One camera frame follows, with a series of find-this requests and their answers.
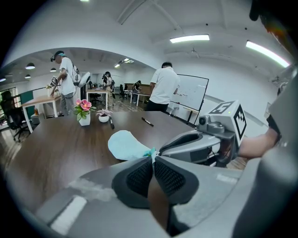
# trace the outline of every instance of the fluorescent tube light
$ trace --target fluorescent tube light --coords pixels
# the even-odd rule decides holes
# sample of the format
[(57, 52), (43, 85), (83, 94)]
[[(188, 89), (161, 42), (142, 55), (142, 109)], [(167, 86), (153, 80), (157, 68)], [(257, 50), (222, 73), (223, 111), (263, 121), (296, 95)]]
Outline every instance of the fluorescent tube light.
[(283, 66), (284, 68), (286, 68), (287, 66), (289, 66), (290, 64), (285, 61), (283, 58), (281, 58), (280, 56), (278, 56), (277, 54), (273, 53), (272, 51), (262, 47), (262, 46), (259, 46), (255, 43), (252, 43), (251, 41), (247, 41), (246, 42), (246, 47), (250, 48), (250, 49), (253, 49), (253, 50), (256, 50), (266, 56), (268, 56), (269, 58), (273, 59), (274, 61), (276, 61), (277, 63), (279, 63), (281, 66)]
[(190, 36), (183, 36), (183, 37), (170, 39), (172, 43), (190, 41), (190, 40), (209, 40), (209, 35), (190, 35)]

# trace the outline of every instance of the whiteboard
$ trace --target whiteboard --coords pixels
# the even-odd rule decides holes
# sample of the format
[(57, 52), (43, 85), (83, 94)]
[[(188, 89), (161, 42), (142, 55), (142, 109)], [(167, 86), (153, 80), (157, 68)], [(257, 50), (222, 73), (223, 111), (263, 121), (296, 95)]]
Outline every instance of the whiteboard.
[(178, 76), (180, 87), (171, 101), (199, 111), (209, 79), (184, 74)]

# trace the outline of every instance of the whiteboard frame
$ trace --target whiteboard frame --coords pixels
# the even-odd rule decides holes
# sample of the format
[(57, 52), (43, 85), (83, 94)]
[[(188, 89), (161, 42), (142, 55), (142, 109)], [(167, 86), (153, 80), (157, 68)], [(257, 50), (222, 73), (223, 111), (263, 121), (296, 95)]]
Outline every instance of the whiteboard frame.
[(202, 105), (203, 105), (203, 102), (204, 102), (204, 98), (205, 98), (205, 95), (206, 95), (206, 91), (207, 91), (207, 87), (208, 87), (209, 79), (208, 79), (208, 78), (203, 78), (203, 77), (198, 77), (198, 76), (193, 76), (193, 75), (187, 75), (187, 74), (177, 74), (177, 75), (190, 76), (190, 77), (201, 78), (201, 79), (206, 79), (206, 80), (207, 80), (207, 84), (206, 84), (206, 88), (205, 88), (205, 92), (204, 92), (203, 100), (202, 100), (202, 102), (201, 102), (201, 105), (200, 105), (199, 110), (197, 110), (196, 108), (192, 108), (192, 107), (190, 107), (190, 106), (187, 106), (187, 105), (183, 105), (183, 104), (181, 104), (181, 103), (176, 103), (176, 102), (170, 101), (170, 102), (173, 102), (173, 103), (176, 103), (176, 104), (179, 104), (179, 105), (186, 106), (186, 107), (188, 107), (188, 108), (194, 109), (194, 110), (196, 110), (196, 111), (199, 111), (199, 113), (198, 113), (197, 116), (196, 116), (196, 120), (197, 120), (197, 117), (198, 117), (199, 114), (200, 114), (200, 111), (201, 111), (201, 108), (202, 108)]

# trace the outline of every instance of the black textured grip pad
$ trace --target black textured grip pad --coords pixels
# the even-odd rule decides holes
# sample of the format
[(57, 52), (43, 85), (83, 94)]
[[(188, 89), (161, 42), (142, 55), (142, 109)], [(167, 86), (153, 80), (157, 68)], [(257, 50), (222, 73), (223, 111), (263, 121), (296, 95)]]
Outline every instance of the black textured grip pad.
[(155, 158), (154, 174), (171, 205), (189, 202), (199, 187), (199, 181), (193, 173), (159, 156)]
[(152, 173), (150, 156), (119, 172), (112, 181), (118, 199), (129, 207), (149, 208), (147, 195)]

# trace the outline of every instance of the ceiling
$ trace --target ceiling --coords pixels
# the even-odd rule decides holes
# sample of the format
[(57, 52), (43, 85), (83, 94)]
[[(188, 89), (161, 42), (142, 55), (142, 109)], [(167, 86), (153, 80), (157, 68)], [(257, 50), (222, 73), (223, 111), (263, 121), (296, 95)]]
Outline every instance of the ceiling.
[[(37, 77), (50, 73), (51, 68), (58, 69), (59, 66), (55, 62), (51, 62), (50, 58), (61, 49), (51, 49), (21, 57), (11, 64), (1, 69), (1, 75), (5, 75), (8, 83), (17, 83), (26, 81), (25, 76), (30, 74), (31, 77)], [(90, 71), (92, 73), (93, 68), (102, 68), (104, 70), (113, 68), (120, 60), (124, 60), (126, 57), (97, 49), (88, 48), (63, 48), (62, 49), (67, 57), (69, 57), (73, 63), (78, 66), (81, 72)], [(135, 70), (148, 67), (147, 65), (133, 60), (133, 63), (123, 63), (118, 70)], [(26, 65), (32, 62), (35, 65), (35, 69), (27, 70)]]
[[(249, 18), (251, 0), (61, 0), (80, 10), (85, 17), (108, 14), (133, 32), (146, 36), (166, 59), (186, 58), (196, 62), (205, 58), (229, 61), (248, 67), (266, 79), (276, 77), (283, 68), (275, 61), (245, 47), (251, 40), (291, 62), (291, 56), (267, 33), (260, 19)], [(207, 33), (210, 40), (172, 44), (169, 39)], [(43, 51), (18, 60), (10, 70), (25, 74), (28, 62), (48, 63), (55, 50)], [(115, 65), (124, 56), (100, 50), (74, 48), (67, 56), (77, 60)]]

